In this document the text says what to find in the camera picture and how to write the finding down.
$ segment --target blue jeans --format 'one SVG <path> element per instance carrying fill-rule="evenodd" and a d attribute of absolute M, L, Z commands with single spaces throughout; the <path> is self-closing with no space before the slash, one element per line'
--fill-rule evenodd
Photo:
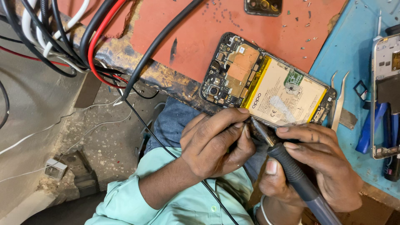
<path fill-rule="evenodd" d="M 196 109 L 168 97 L 164 110 L 154 123 L 154 135 L 166 147 L 180 148 L 180 137 L 183 128 L 200 112 Z M 267 144 L 253 139 L 256 145 L 256 153 L 243 165 L 247 175 L 254 183 L 260 172 L 261 166 L 267 157 Z M 161 145 L 151 137 L 147 143 L 144 154 Z"/>

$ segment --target red wire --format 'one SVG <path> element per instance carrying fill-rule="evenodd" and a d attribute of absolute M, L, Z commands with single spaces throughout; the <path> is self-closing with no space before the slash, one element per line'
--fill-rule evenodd
<path fill-rule="evenodd" d="M 108 85 L 110 85 L 111 87 L 114 88 L 120 88 L 120 89 L 125 89 L 125 87 L 122 86 L 118 86 L 118 85 L 114 85 L 106 80 L 104 80 L 96 71 L 95 67 L 94 67 L 94 63 L 93 63 L 93 57 L 94 57 L 94 47 L 97 44 L 98 39 L 100 38 L 101 33 L 103 33 L 104 29 L 106 28 L 106 26 L 108 25 L 109 21 L 112 19 L 112 17 L 116 14 L 116 12 L 118 11 L 118 9 L 121 7 L 122 4 L 124 4 L 124 2 L 126 2 L 126 0 L 118 0 L 117 3 L 111 8 L 111 10 L 108 12 L 108 14 L 106 15 L 106 17 L 104 18 L 103 22 L 101 23 L 100 27 L 97 29 L 96 34 L 94 35 L 92 42 L 90 43 L 89 46 L 89 51 L 88 51 L 88 61 L 89 61 L 89 65 L 90 65 L 90 69 L 92 70 L 92 72 L 94 73 L 94 75 L 101 80 L 103 83 L 106 83 Z"/>
<path fill-rule="evenodd" d="M 2 47 L 2 46 L 0 46 L 0 49 L 3 50 L 3 51 L 9 52 L 9 53 L 11 53 L 11 54 L 14 54 L 14 55 L 23 57 L 23 58 L 28 58 L 28 59 L 32 59 L 32 60 L 41 62 L 41 60 L 38 59 L 38 58 L 34 58 L 34 57 L 22 55 L 22 54 L 20 54 L 20 53 L 18 53 L 18 52 L 11 51 L 10 49 L 7 49 L 7 48 Z M 50 61 L 50 62 L 53 63 L 53 64 L 56 64 L 56 65 L 61 65 L 61 66 L 67 66 L 67 67 L 69 67 L 68 64 L 64 64 L 64 63 L 60 63 L 60 62 L 55 62 L 55 61 Z M 125 82 L 125 83 L 128 83 L 128 81 L 125 80 L 125 79 L 123 79 L 122 77 L 119 77 L 119 76 L 117 76 L 117 75 L 115 75 L 115 74 L 113 74 L 112 76 L 115 77 L 115 78 L 118 78 L 118 79 L 122 80 L 122 81 Z"/>
<path fill-rule="evenodd" d="M 18 53 L 18 52 L 11 51 L 10 49 L 6 49 L 5 47 L 2 47 L 2 46 L 0 46 L 0 49 L 3 50 L 3 51 L 9 52 L 9 53 L 11 53 L 11 54 L 14 54 L 14 55 L 23 57 L 23 58 L 28 58 L 28 59 L 32 59 L 32 60 L 41 62 L 41 60 L 38 59 L 38 58 L 34 58 L 34 57 L 22 55 L 22 54 L 20 54 L 20 53 Z M 50 61 L 50 62 L 53 63 L 53 64 L 57 64 L 57 65 L 61 65 L 61 66 L 68 66 L 68 67 L 69 67 L 69 65 L 64 64 L 64 63 L 55 62 L 55 61 Z"/>

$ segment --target light green shirt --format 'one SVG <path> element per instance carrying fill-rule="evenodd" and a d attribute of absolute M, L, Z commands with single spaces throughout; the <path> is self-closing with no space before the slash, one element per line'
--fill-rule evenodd
<path fill-rule="evenodd" d="M 181 149 L 167 148 L 177 157 L 181 156 Z M 161 209 L 153 209 L 146 203 L 139 190 L 139 179 L 172 160 L 161 147 L 148 152 L 128 180 L 108 184 L 104 202 L 85 225 L 233 224 L 202 183 L 179 192 Z M 243 167 L 206 182 L 238 224 L 254 224 L 245 209 L 253 187 Z"/>

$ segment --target blue mat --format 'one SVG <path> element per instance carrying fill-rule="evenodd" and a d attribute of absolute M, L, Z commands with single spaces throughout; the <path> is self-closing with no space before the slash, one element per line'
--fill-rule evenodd
<path fill-rule="evenodd" d="M 355 4 L 355 0 L 350 0 L 309 74 L 330 84 L 332 75 L 338 70 L 334 83 L 335 89 L 340 93 L 342 79 L 350 70 L 346 79 L 343 107 L 353 113 L 358 122 L 353 131 L 339 124 L 337 135 L 340 147 L 353 169 L 365 182 L 400 199 L 400 182 L 394 183 L 382 176 L 383 160 L 375 160 L 370 154 L 363 155 L 355 151 L 368 111 L 362 108 L 363 101 L 353 90 L 359 80 L 362 80 L 367 87 L 370 86 L 370 54 L 372 39 L 377 35 L 379 9 L 382 10 L 381 35 L 386 36 L 384 31 L 386 28 L 399 24 L 395 17 L 400 18 L 400 6 L 390 15 L 398 1 L 400 0 L 388 3 L 386 0 L 358 0 L 358 4 Z M 382 132 L 376 134 L 375 142 L 377 145 L 383 142 Z"/>

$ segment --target fingernail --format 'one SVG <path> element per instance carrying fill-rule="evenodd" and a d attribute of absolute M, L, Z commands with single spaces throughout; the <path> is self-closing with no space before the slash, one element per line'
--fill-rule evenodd
<path fill-rule="evenodd" d="M 289 127 L 278 127 L 276 129 L 276 131 L 278 131 L 279 133 L 285 133 L 289 130 Z"/>
<path fill-rule="evenodd" d="M 237 108 L 241 113 L 249 113 L 249 110 L 246 108 Z"/>
<path fill-rule="evenodd" d="M 243 131 L 246 133 L 247 139 L 250 139 L 250 130 L 247 124 L 244 125 Z"/>
<path fill-rule="evenodd" d="M 275 159 L 269 158 L 267 161 L 267 166 L 265 167 L 265 173 L 269 175 L 275 175 L 278 170 L 278 163 Z"/>
<path fill-rule="evenodd" d="M 244 123 L 243 122 L 238 122 L 238 123 L 235 123 L 235 124 L 233 124 L 235 127 L 237 127 L 237 128 L 240 128 L 240 127 L 242 127 L 243 125 L 244 125 Z"/>
<path fill-rule="evenodd" d="M 291 142 L 285 142 L 285 143 L 283 143 L 283 146 L 285 146 L 288 149 L 298 149 L 298 148 L 300 148 L 298 145 L 293 144 Z"/>

